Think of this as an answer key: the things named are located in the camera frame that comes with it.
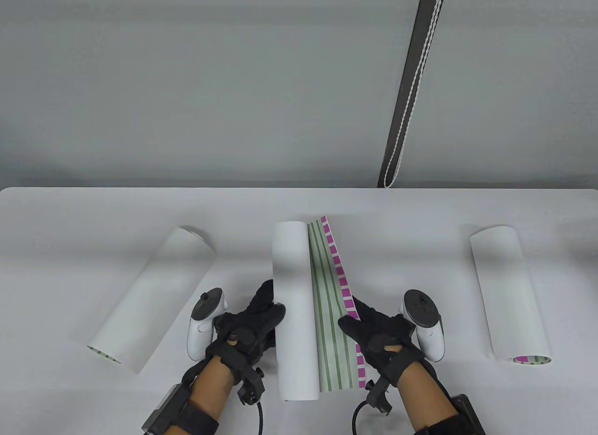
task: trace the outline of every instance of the black strap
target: black strap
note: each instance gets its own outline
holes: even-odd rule
[[[195,381],[196,377],[199,376],[199,373],[203,371],[203,369],[207,366],[210,362],[209,358],[205,358],[201,360],[201,362],[193,365],[190,369],[188,369],[181,379],[181,383],[186,386],[186,388],[191,388],[193,382]]]
[[[212,345],[207,348],[206,352],[211,356],[220,357],[220,362],[226,365],[231,373],[233,373],[235,385],[241,382],[244,369],[250,367],[247,363],[247,358],[228,343],[222,343],[213,347]]]
[[[464,414],[457,414],[433,426],[424,427],[414,435],[475,435],[475,433],[467,417]]]
[[[397,386],[399,379],[407,367],[420,360],[422,360],[421,356],[408,347],[403,347],[401,351],[391,357],[388,365],[382,370],[382,375],[389,380],[392,386]]]
[[[172,424],[189,435],[214,435],[218,429],[218,421],[189,403]]]

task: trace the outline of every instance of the gloved hand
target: gloved hand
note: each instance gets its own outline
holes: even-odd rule
[[[338,326],[342,332],[359,344],[365,361],[390,383],[396,384],[395,378],[386,377],[383,373],[395,352],[386,351],[384,348],[402,345],[423,360],[424,354],[412,343],[415,325],[407,321],[401,314],[388,317],[363,304],[355,297],[353,297],[353,302],[355,302],[361,321],[346,315],[339,318]]]
[[[245,311],[224,313],[214,318],[216,340],[206,349],[206,358],[214,348],[229,343],[239,351],[247,363],[254,366],[267,349],[276,345],[274,328],[285,316],[285,307],[274,304],[273,281],[265,281]]]

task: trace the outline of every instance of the white wall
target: white wall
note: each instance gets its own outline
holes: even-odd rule
[[[374,185],[419,0],[0,0],[21,185]]]
[[[598,187],[598,0],[446,0],[398,186]]]

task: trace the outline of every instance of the white rope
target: white rope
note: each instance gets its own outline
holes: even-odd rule
[[[440,6],[441,5],[442,5],[442,0],[436,0],[436,2],[434,4],[434,10],[432,12],[432,18],[430,20],[430,26],[427,28],[426,39],[423,42],[423,48],[421,49],[421,55],[419,57],[419,62],[417,63],[415,73],[413,74],[413,80],[412,80],[411,87],[409,88],[409,94],[407,96],[407,102],[405,104],[405,109],[403,110],[403,116],[401,117],[401,125],[399,125],[399,130],[397,132],[397,139],[395,140],[395,146],[392,149],[391,159],[388,160],[388,164],[386,166],[386,172],[384,173],[384,187],[387,189],[389,189],[389,187],[392,187],[392,185],[395,184],[395,181],[397,180],[397,175],[399,174],[399,168],[401,167],[401,161],[403,159],[403,152],[405,150],[405,142],[406,142],[406,138],[407,138],[407,132],[409,131],[409,125],[411,123],[413,108],[415,108],[415,104],[417,102],[417,95],[419,94],[419,86],[421,85],[421,78],[423,77],[423,69],[426,66],[427,55],[430,52],[430,47],[432,46],[432,38],[434,37],[434,31],[436,30],[436,24],[438,23],[438,16],[440,16]],[[395,168],[395,174],[392,177],[391,183],[389,185],[387,185],[386,181],[387,181],[387,177],[388,177],[388,171],[390,170],[392,160],[395,158],[395,154],[397,153],[399,137],[401,136],[401,131],[403,130],[403,124],[405,122],[407,110],[409,109],[409,104],[411,102],[411,97],[412,97],[414,87],[415,87],[415,95],[413,96],[412,112],[409,113],[409,117],[407,118],[407,124],[405,127],[405,136],[403,138],[403,144],[401,146],[401,150],[399,151],[399,159],[397,161],[397,167]]]

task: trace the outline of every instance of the white paper roll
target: white paper roll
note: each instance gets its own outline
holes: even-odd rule
[[[530,365],[551,362],[517,231],[495,226],[470,242],[495,357]]]
[[[276,326],[278,392],[284,400],[320,398],[318,346],[307,224],[276,224],[272,240],[274,300],[286,306]]]
[[[139,373],[214,258],[215,253],[192,228],[172,230],[89,347]]]

